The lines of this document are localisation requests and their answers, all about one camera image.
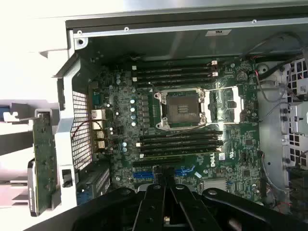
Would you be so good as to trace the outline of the blue expansion slot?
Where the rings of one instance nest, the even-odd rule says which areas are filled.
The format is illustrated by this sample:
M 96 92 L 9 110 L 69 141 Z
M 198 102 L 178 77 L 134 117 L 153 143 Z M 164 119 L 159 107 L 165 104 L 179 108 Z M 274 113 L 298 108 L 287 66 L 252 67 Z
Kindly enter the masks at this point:
M 184 177 L 187 176 L 189 173 L 193 172 L 194 169 L 176 169 L 175 170 L 175 176 L 177 177 Z M 135 179 L 153 179 L 154 173 L 149 171 L 140 171 L 133 173 L 133 178 Z

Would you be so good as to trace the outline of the silver chipset heatsink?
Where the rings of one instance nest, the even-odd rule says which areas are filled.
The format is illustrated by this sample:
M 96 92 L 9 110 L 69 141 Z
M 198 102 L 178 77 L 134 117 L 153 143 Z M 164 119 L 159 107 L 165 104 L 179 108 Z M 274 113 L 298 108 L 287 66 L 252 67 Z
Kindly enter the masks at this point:
M 227 182 L 225 178 L 206 179 L 202 184 L 202 191 L 208 188 L 217 188 L 223 191 L 227 191 Z

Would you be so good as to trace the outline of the black expansion slot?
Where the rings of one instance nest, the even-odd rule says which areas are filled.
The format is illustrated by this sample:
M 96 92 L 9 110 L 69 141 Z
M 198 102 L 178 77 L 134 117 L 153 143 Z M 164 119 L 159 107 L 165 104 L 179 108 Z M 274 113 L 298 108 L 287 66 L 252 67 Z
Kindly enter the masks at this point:
M 183 157 L 171 157 L 171 158 L 156 158 L 156 159 L 147 159 L 142 161 L 135 161 L 132 163 L 133 167 L 144 167 L 144 166 L 155 166 L 161 164 L 171 164 L 178 163 L 183 160 Z

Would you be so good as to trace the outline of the black RAM slot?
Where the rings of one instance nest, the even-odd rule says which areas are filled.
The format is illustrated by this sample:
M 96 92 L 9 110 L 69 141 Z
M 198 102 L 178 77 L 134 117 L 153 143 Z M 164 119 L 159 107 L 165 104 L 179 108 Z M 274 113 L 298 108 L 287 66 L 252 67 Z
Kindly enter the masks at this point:
M 138 75 L 150 75 L 150 74 L 166 74 L 166 73 L 189 73 L 189 72 L 211 72 L 216 71 L 212 68 L 182 68 L 182 69 L 159 69 L 159 70 L 144 70 L 135 72 Z
M 181 81 L 151 81 L 149 82 L 138 82 L 136 83 L 137 88 L 147 88 L 147 87 L 171 87 L 171 86 L 186 86 L 186 85 L 198 85 L 198 84 L 211 84 L 215 82 L 215 78 L 204 78 L 204 79 L 184 79 Z
M 219 141 L 218 135 L 215 134 L 183 134 L 179 136 L 163 137 L 141 137 L 140 141 L 135 144 L 136 147 L 153 143 L 175 143 L 180 141 Z
M 223 131 L 197 129 L 197 130 L 183 131 L 183 132 L 170 133 L 170 134 L 144 135 L 144 136 L 139 136 L 139 138 L 140 140 L 145 141 L 145 140 L 150 140 L 150 139 L 160 139 L 160 138 L 178 137 L 181 135 L 196 135 L 196 134 L 222 135 Z
M 218 76 L 218 72 L 186 73 L 186 74 L 173 74 L 173 75 L 139 76 L 139 77 L 133 77 L 132 81 L 142 82 L 142 81 L 184 79 L 184 78 L 203 78 L 203 77 L 217 77 L 217 76 Z
M 203 144 L 180 144 L 176 146 L 166 146 L 166 147 L 142 147 L 141 152 L 144 153 L 155 153 L 155 152 L 167 152 L 167 151 L 176 151 L 176 150 L 193 150 L 193 149 L 202 149 L 202 148 L 213 148 L 223 145 L 223 141 L 203 143 Z
M 145 70 L 152 70 L 152 69 L 183 69 L 183 68 L 198 68 L 198 67 L 208 67 L 208 66 L 213 66 L 213 65 L 218 65 L 218 61 L 212 60 L 208 63 L 203 63 L 203 64 L 179 64 L 179 65 L 161 65 L 161 66 L 148 66 L 148 67 L 141 67 L 141 66 L 136 66 L 133 65 L 131 67 L 131 70 L 136 71 L 145 71 Z

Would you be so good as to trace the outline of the green motherboard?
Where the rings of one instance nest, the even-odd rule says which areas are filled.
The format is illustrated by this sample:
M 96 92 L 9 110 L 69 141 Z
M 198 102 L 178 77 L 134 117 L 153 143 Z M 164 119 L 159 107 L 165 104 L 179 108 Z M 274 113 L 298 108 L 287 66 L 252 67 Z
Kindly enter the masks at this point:
M 148 67 L 179 64 L 203 64 L 212 60 L 218 65 L 206 68 L 216 69 L 217 77 L 184 78 L 204 79 L 215 78 L 211 84 L 198 84 L 171 87 L 137 88 L 133 77 L 173 75 L 186 73 L 166 73 L 138 75 L 131 67 L 133 65 Z M 171 61 L 138 61 L 120 64 L 103 65 L 97 76 L 90 84 L 93 117 L 93 138 L 95 148 L 100 156 L 108 158 L 111 163 L 112 185 L 125 186 L 139 190 L 143 184 L 153 183 L 153 179 L 135 179 L 133 173 L 149 171 L 154 173 L 154 167 L 190 169 L 194 171 L 184 177 L 175 176 L 175 182 L 185 184 L 198 193 L 202 192 L 202 184 L 206 179 L 225 178 L 227 192 L 233 193 L 252 201 L 261 199 L 260 160 L 257 151 L 260 147 L 259 116 L 257 101 L 257 83 L 255 80 L 255 64 L 252 61 L 236 61 L 224 65 L 215 58 L 171 60 Z M 181 81 L 184 79 L 167 79 L 161 81 Z M 239 94 L 244 100 L 239 124 L 207 124 L 201 128 L 187 130 L 164 131 L 154 125 L 153 94 L 167 89 L 184 89 L 201 87 L 204 90 L 237 86 Z M 170 134 L 197 129 L 220 130 L 218 135 L 223 145 L 213 148 L 193 150 L 176 150 L 167 152 L 144 153 L 142 147 L 166 147 L 180 144 L 203 144 L 217 141 L 180 141 L 175 143 L 153 143 L 136 147 L 139 136 Z M 183 157 L 178 163 L 161 164 L 155 166 L 133 167 L 135 161 L 156 158 Z

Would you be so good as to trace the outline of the CPU socket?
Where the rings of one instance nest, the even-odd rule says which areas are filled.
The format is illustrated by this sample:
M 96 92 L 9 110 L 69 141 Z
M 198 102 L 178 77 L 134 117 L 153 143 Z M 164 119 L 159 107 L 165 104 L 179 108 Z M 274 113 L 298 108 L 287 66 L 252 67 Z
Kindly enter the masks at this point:
M 153 94 L 154 125 L 164 131 L 201 128 L 212 122 L 209 94 L 201 87 L 167 89 Z

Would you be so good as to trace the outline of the silver metal disk bay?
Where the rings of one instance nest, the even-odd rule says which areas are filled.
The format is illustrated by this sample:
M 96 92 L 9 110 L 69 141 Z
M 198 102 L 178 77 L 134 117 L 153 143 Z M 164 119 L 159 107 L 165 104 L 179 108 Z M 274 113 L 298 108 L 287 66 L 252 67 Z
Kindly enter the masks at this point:
M 264 203 L 308 213 L 308 67 L 305 59 L 274 70 L 257 66 Z

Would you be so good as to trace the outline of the open metal socket cover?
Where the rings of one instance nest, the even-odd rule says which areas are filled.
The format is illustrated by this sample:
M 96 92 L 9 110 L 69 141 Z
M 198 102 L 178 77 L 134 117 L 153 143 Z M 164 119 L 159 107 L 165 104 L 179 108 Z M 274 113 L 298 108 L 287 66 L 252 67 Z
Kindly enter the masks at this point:
M 224 87 L 205 90 L 202 106 L 208 124 L 239 124 L 244 100 L 237 86 Z

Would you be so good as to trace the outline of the open black PC case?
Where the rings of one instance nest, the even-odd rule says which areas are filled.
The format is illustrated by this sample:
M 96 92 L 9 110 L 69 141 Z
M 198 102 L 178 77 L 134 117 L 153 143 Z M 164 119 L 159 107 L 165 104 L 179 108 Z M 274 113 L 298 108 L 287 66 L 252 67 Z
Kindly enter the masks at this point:
M 55 231 L 72 231 L 90 205 L 113 201 L 113 191 L 144 192 L 153 184 L 139 190 L 114 187 L 111 163 L 95 148 L 89 88 L 103 65 L 208 58 L 224 65 L 252 61 L 257 95 L 259 64 L 273 63 L 278 70 L 305 59 L 308 67 L 308 0 L 228 7 L 194 6 L 190 1 L 175 7 L 166 0 L 144 0 L 130 9 L 69 19 L 65 28 L 72 47 L 57 74 L 60 121 L 55 143 L 67 211 L 50 224 Z M 264 203 L 261 154 L 259 148 L 261 199 L 225 192 L 266 208 L 274 231 L 308 231 L 308 213 L 285 214 Z M 167 186 L 161 231 L 190 231 Z

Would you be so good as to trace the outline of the grey parts rack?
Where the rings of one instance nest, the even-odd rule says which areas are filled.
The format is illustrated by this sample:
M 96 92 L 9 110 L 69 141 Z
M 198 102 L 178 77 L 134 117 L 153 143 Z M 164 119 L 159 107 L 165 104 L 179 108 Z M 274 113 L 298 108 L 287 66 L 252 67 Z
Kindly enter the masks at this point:
M 59 110 L 55 104 L 42 100 L 0 100 L 0 105 L 10 107 L 10 111 L 4 113 L 4 122 L 0 123 L 0 207 L 28 206 L 27 165 L 34 158 L 32 129 L 35 111 L 52 112 L 55 135 L 60 120 Z M 57 192 L 52 197 L 53 207 L 47 210 L 54 210 L 60 202 L 57 171 Z

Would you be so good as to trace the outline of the blue plastic disk caddy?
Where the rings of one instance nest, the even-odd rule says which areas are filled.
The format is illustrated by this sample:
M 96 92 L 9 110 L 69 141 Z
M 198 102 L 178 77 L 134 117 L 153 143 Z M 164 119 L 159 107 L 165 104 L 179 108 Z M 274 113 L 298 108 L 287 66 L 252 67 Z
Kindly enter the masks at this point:
M 4 113 L 9 112 L 10 107 L 7 105 L 0 105 L 0 123 L 4 122 Z

